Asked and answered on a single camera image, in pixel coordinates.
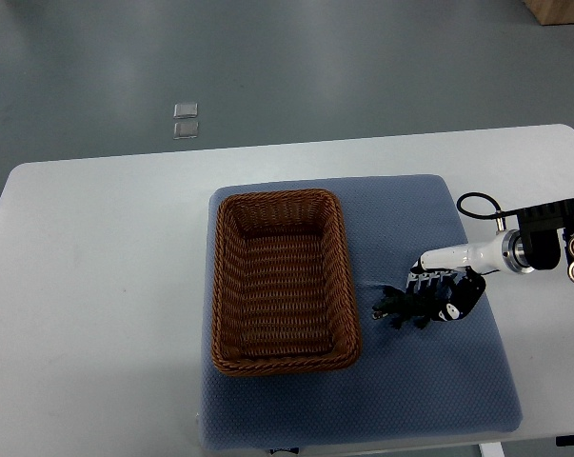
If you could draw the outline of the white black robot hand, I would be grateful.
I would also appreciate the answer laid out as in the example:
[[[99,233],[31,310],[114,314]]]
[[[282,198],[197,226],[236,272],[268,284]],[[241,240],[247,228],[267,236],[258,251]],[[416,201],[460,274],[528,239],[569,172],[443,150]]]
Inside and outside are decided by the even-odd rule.
[[[492,272],[528,274],[520,232],[503,229],[488,242],[438,248],[423,253],[410,269],[406,293],[428,298],[433,320],[465,318],[485,293]]]

